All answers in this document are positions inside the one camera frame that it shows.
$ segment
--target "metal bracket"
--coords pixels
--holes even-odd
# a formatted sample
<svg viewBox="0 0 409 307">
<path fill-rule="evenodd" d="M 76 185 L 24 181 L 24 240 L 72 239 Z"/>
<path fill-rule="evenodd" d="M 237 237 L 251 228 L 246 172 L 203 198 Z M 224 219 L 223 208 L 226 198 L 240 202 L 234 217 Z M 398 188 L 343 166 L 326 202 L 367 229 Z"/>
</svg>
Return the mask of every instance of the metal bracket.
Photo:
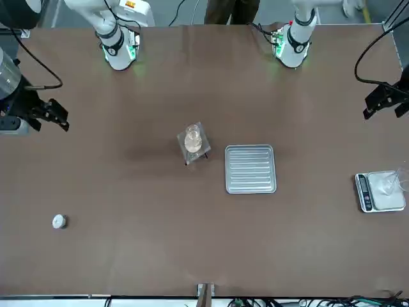
<svg viewBox="0 0 409 307">
<path fill-rule="evenodd" d="M 197 304 L 196 307 L 211 307 L 212 297 L 215 296 L 214 283 L 200 283 L 197 285 Z"/>
<path fill-rule="evenodd" d="M 21 30 L 21 38 L 29 38 L 30 37 L 30 30 Z"/>
<path fill-rule="evenodd" d="M 212 297 L 215 296 L 215 284 L 214 283 L 200 283 L 197 285 L 197 296 L 200 296 L 200 291 L 202 291 L 203 285 L 210 285 L 212 290 Z"/>
</svg>

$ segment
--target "digital scale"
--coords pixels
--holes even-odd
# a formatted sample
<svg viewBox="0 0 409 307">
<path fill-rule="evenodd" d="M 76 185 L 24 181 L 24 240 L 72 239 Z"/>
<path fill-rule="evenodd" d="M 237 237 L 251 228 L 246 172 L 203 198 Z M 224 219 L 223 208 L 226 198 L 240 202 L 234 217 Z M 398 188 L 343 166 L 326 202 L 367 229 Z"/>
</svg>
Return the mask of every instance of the digital scale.
<svg viewBox="0 0 409 307">
<path fill-rule="evenodd" d="M 383 178 L 394 171 L 379 171 L 374 173 L 359 173 L 355 175 L 355 183 L 359 196 L 360 207 L 365 213 L 402 211 L 406 206 L 405 197 L 398 182 L 394 183 L 390 195 L 375 188 Z"/>
</svg>

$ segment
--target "black cable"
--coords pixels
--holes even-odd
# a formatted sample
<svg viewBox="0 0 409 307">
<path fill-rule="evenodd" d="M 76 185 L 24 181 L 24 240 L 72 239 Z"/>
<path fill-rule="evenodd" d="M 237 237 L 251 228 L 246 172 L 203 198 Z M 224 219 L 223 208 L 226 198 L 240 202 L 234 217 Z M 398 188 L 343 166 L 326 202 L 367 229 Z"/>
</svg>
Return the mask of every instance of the black cable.
<svg viewBox="0 0 409 307">
<path fill-rule="evenodd" d="M 126 20 L 126 19 L 123 19 L 123 18 L 117 16 L 117 15 L 114 13 L 114 11 L 112 10 L 112 8 L 108 5 L 107 0 L 104 0 L 104 2 L 105 2 L 105 5 L 107 6 L 108 10 L 114 15 L 114 18 L 115 18 L 116 20 L 119 19 L 119 20 L 122 20 L 123 22 L 135 22 L 135 23 L 138 25 L 139 33 L 141 32 L 141 25 L 138 23 L 138 21 L 136 21 L 136 20 Z"/>
<path fill-rule="evenodd" d="M 322 300 L 320 300 L 320 301 L 318 302 L 317 306 L 315 306 L 315 307 L 320 307 L 321 304 L 322 304 L 323 302 L 325 302 L 325 301 L 328 301 L 328 299 L 322 299 Z"/>
<path fill-rule="evenodd" d="M 265 303 L 266 307 L 273 307 L 273 305 L 271 305 L 270 301 L 267 299 L 262 299 L 262 301 Z"/>
<path fill-rule="evenodd" d="M 105 300 L 104 307 L 111 307 L 111 302 L 112 302 L 112 296 L 107 297 Z"/>
<path fill-rule="evenodd" d="M 268 32 L 268 31 L 265 31 L 264 29 L 263 29 L 263 27 L 261 26 L 261 24 L 255 24 L 255 23 L 253 23 L 253 22 L 248 22 L 248 23 L 246 23 L 247 25 L 249 25 L 249 26 L 252 26 L 253 28 L 255 28 L 257 31 L 259 31 L 263 36 L 264 36 L 264 39 L 266 40 L 266 41 L 268 41 L 268 43 L 270 44 L 270 45 L 277 45 L 276 43 L 273 43 L 270 39 L 268 39 L 268 37 L 267 37 L 267 35 L 273 35 L 273 32 Z"/>
<path fill-rule="evenodd" d="M 41 62 L 34 54 L 31 53 L 30 50 L 28 50 L 28 48 L 21 42 L 20 38 L 18 38 L 18 36 L 15 34 L 13 29 L 10 29 L 10 31 L 13 33 L 14 38 L 16 39 L 16 41 L 19 43 L 19 45 L 33 58 L 36 60 L 36 62 L 38 64 L 40 64 L 43 68 L 46 69 L 46 71 L 48 71 L 53 77 L 55 77 L 59 84 L 57 85 L 41 85 L 41 86 L 26 86 L 25 89 L 27 90 L 35 90 L 35 91 L 39 91 L 39 90 L 52 90 L 54 88 L 60 88 L 63 86 L 63 81 L 61 80 L 60 77 L 57 76 L 56 73 L 54 73 L 51 69 L 49 69 L 46 64 L 44 64 L 43 62 Z"/>
<path fill-rule="evenodd" d="M 346 302 L 347 307 L 358 307 L 357 306 L 358 303 L 359 303 L 358 301 L 356 303 L 354 303 L 353 300 L 350 301 L 350 302 Z"/>
<path fill-rule="evenodd" d="M 359 82 L 362 83 L 368 83 L 368 84 L 377 84 L 377 85 L 383 85 L 387 88 L 390 88 L 400 94 L 409 96 L 409 93 L 400 90 L 399 88 L 396 88 L 395 86 L 390 85 L 388 82 L 381 82 L 381 81 L 377 81 L 377 80 L 370 80 L 370 79 L 363 79 L 361 77 L 358 76 L 358 65 L 360 63 L 360 61 L 362 60 L 362 58 L 365 56 L 365 54 L 369 51 L 370 48 L 372 48 L 372 46 L 374 44 L 376 44 L 381 38 L 383 38 L 385 35 L 389 34 L 391 31 L 397 29 L 398 27 L 402 26 L 405 22 L 409 21 L 409 17 L 403 19 L 402 21 L 398 22 L 395 26 L 391 27 L 389 30 L 383 32 L 380 36 L 378 36 L 377 38 L 375 38 L 375 40 L 373 42 L 371 42 L 368 47 L 366 47 L 366 49 L 364 50 L 364 52 L 360 55 L 360 57 L 358 58 L 356 64 L 355 64 L 355 69 L 354 69 L 354 73 L 355 73 L 355 78 L 357 78 L 357 80 Z"/>
<path fill-rule="evenodd" d="M 253 307 L 254 307 L 254 304 L 256 304 L 258 307 L 261 307 L 261 305 L 255 299 L 250 299 L 250 301 L 253 302 Z"/>
<path fill-rule="evenodd" d="M 394 24 L 396 19 L 399 18 L 399 16 L 403 13 L 403 11 L 408 7 L 409 2 L 406 2 L 406 4 L 404 5 L 403 9 L 396 15 L 396 17 L 394 18 L 394 20 L 390 23 L 390 24 Z"/>
<path fill-rule="evenodd" d="M 331 307 L 334 307 L 336 304 L 340 304 L 342 306 L 345 306 L 340 300 L 334 299 L 331 303 L 328 303 L 327 306 L 331 305 Z"/>
<path fill-rule="evenodd" d="M 169 24 L 169 27 L 173 25 L 173 22 L 175 22 L 175 20 L 178 18 L 179 15 L 179 9 L 180 6 L 183 4 L 183 2 L 185 2 L 186 0 L 181 0 L 181 2 L 178 5 L 178 8 L 176 9 L 176 15 L 174 16 L 174 19 L 171 21 L 171 23 Z"/>
<path fill-rule="evenodd" d="M 235 301 L 236 301 L 236 299 L 232 299 L 232 300 L 230 301 L 230 303 L 228 304 L 228 307 L 230 307 L 231 304 L 233 304 Z"/>
<path fill-rule="evenodd" d="M 248 300 L 246 300 L 246 299 L 240 299 L 240 300 L 243 302 L 244 307 L 251 307 Z"/>
<path fill-rule="evenodd" d="M 403 1 L 405 0 L 401 0 L 401 2 L 395 7 L 395 10 L 389 15 L 388 19 L 383 24 L 388 23 L 389 19 L 396 13 L 397 9 L 402 5 Z"/>
<path fill-rule="evenodd" d="M 270 304 L 273 304 L 273 307 L 282 307 L 283 305 L 279 302 L 277 302 L 275 299 L 270 299 Z"/>
<path fill-rule="evenodd" d="M 396 294 L 386 298 L 386 299 L 372 299 L 369 297 L 364 297 L 360 295 L 355 295 L 351 296 L 345 300 L 342 300 L 344 303 L 349 303 L 351 304 L 353 301 L 358 301 L 360 302 L 360 299 L 367 302 L 367 301 L 372 301 L 374 303 L 379 304 L 381 307 L 389 307 L 389 306 L 396 306 L 396 303 L 399 303 L 399 307 L 402 307 L 402 302 L 405 301 L 405 299 L 399 299 L 399 296 L 402 294 L 402 291 L 397 292 Z"/>
</svg>

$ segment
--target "metal tray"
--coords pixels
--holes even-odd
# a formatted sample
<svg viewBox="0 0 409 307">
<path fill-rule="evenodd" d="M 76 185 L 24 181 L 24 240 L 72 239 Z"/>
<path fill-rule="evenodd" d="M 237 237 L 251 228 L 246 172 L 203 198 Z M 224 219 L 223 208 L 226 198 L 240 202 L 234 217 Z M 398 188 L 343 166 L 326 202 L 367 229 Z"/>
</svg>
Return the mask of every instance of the metal tray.
<svg viewBox="0 0 409 307">
<path fill-rule="evenodd" d="M 224 151 L 229 194 L 274 193 L 274 152 L 270 145 L 229 145 Z"/>
</svg>

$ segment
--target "cable cord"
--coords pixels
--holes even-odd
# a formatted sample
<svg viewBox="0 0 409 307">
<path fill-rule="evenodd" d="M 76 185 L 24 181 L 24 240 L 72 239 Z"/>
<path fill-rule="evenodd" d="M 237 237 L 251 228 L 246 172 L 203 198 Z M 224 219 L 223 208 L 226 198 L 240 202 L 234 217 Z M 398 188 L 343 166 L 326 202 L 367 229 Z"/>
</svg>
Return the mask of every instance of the cable cord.
<svg viewBox="0 0 409 307">
<path fill-rule="evenodd" d="M 395 86 L 390 85 L 388 82 L 381 82 L 381 81 L 377 81 L 377 80 L 370 80 L 370 79 L 363 79 L 361 77 L 358 76 L 358 66 L 359 63 L 361 62 L 362 58 L 365 56 L 365 54 L 370 50 L 370 48 L 372 48 L 372 46 L 374 44 L 376 44 L 381 38 L 383 38 L 385 35 L 389 34 L 390 32 L 392 32 L 393 30 L 397 29 L 398 27 L 402 26 L 404 23 L 409 21 L 409 17 L 403 19 L 402 21 L 398 22 L 395 26 L 391 27 L 390 29 L 388 29 L 387 31 L 383 32 L 380 36 L 378 36 L 377 38 L 375 38 L 375 40 L 373 42 L 371 42 L 368 47 L 366 47 L 366 49 L 364 50 L 364 52 L 359 56 L 356 64 L 355 64 L 355 69 L 354 69 L 354 73 L 355 73 L 355 78 L 362 83 L 368 83 L 368 84 L 377 84 L 377 85 L 383 85 L 391 90 L 394 90 L 400 94 L 403 94 L 405 96 L 409 97 L 409 93 L 400 90 L 399 88 L 396 88 Z"/>
<path fill-rule="evenodd" d="M 109 297 L 107 297 L 107 299 L 105 300 L 104 307 L 111 307 L 111 303 L 112 303 L 112 296 L 109 296 Z"/>
<path fill-rule="evenodd" d="M 345 307 L 357 307 L 357 303 L 367 303 L 372 305 L 378 305 L 381 307 L 403 307 L 402 302 L 406 301 L 406 299 L 400 299 L 399 296 L 402 294 L 402 291 L 397 292 L 396 294 L 386 298 L 386 299 L 372 299 L 360 295 L 351 296 L 346 299 L 334 299 L 329 301 L 326 306 L 335 304 L 340 304 L 341 306 Z"/>
<path fill-rule="evenodd" d="M 252 301 L 252 307 L 257 306 L 257 307 L 261 307 L 261 305 L 255 300 L 255 299 L 250 299 L 250 301 Z"/>
<path fill-rule="evenodd" d="M 394 18 L 394 20 L 392 20 L 392 22 L 390 24 L 394 24 L 396 19 L 399 18 L 399 16 L 406 10 L 406 8 L 408 7 L 409 2 L 406 2 L 406 4 L 403 6 L 402 10 L 396 15 L 396 17 Z"/>
<path fill-rule="evenodd" d="M 264 29 L 263 29 L 263 27 L 261 26 L 261 24 L 255 24 L 255 23 L 253 23 L 253 22 L 248 22 L 248 23 L 246 23 L 247 25 L 249 25 L 249 26 L 252 26 L 254 29 L 256 29 L 257 31 L 259 31 L 263 36 L 264 36 L 264 39 L 266 40 L 266 41 L 268 41 L 268 43 L 270 44 L 270 45 L 276 45 L 276 43 L 273 43 L 273 41 L 271 41 L 271 40 L 269 40 L 268 39 L 268 37 L 267 37 L 267 35 L 273 35 L 273 32 L 269 32 L 269 31 L 265 31 Z"/>
<path fill-rule="evenodd" d="M 402 5 L 404 0 L 401 0 L 401 2 L 395 7 L 395 10 L 389 15 L 388 19 L 385 20 L 383 24 L 387 24 L 389 19 L 392 18 L 392 16 L 396 13 L 396 11 L 399 9 L 399 7 Z"/>
<path fill-rule="evenodd" d="M 193 25 L 193 22 L 194 22 L 194 14 L 196 13 L 196 8 L 197 8 L 199 2 L 200 2 L 200 0 L 197 0 L 196 5 L 194 6 L 193 14 L 192 14 L 192 21 L 190 22 L 190 25 Z"/>
<path fill-rule="evenodd" d="M 230 301 L 230 303 L 228 304 L 228 307 L 231 307 L 231 305 L 232 305 L 235 301 L 236 301 L 236 299 L 232 299 L 232 300 Z"/>
<path fill-rule="evenodd" d="M 138 25 L 139 33 L 141 32 L 141 25 L 138 23 L 138 21 L 136 21 L 136 20 L 127 20 L 127 19 L 123 19 L 123 18 L 117 16 L 117 15 L 114 13 L 114 11 L 112 10 L 112 8 L 108 5 L 107 0 L 104 0 L 104 2 L 105 2 L 105 5 L 107 6 L 108 10 L 114 15 L 114 18 L 115 18 L 116 20 L 119 19 L 119 20 L 122 20 L 123 22 L 135 22 L 135 23 Z"/>
<path fill-rule="evenodd" d="M 174 16 L 174 19 L 171 21 L 171 23 L 168 25 L 169 27 L 172 26 L 172 25 L 173 25 L 173 22 L 175 22 L 175 20 L 178 18 L 180 6 L 181 6 L 181 5 L 183 4 L 183 2 L 185 2 L 185 1 L 186 1 L 186 0 L 181 0 L 181 1 L 180 1 L 179 5 L 178 5 L 178 8 L 176 9 L 176 15 Z"/>
<path fill-rule="evenodd" d="M 16 33 L 14 32 L 13 29 L 10 29 L 10 31 L 12 32 L 14 38 L 16 39 L 16 41 L 19 43 L 19 45 L 38 63 L 40 64 L 44 69 L 46 69 L 46 71 L 48 71 L 54 78 L 56 78 L 58 80 L 58 84 L 57 85 L 41 85 L 41 86 L 26 86 L 25 89 L 26 90 L 31 90 L 31 91 L 41 91 L 41 90 L 53 90 L 54 88 L 60 88 L 63 86 L 63 81 L 61 80 L 60 77 L 57 76 L 57 74 L 55 72 L 53 72 L 51 69 L 49 69 L 46 64 L 44 64 L 43 62 L 41 62 L 34 54 L 31 53 L 30 50 L 28 50 L 28 48 L 21 42 L 20 38 L 18 38 L 18 36 L 16 35 Z"/>
</svg>

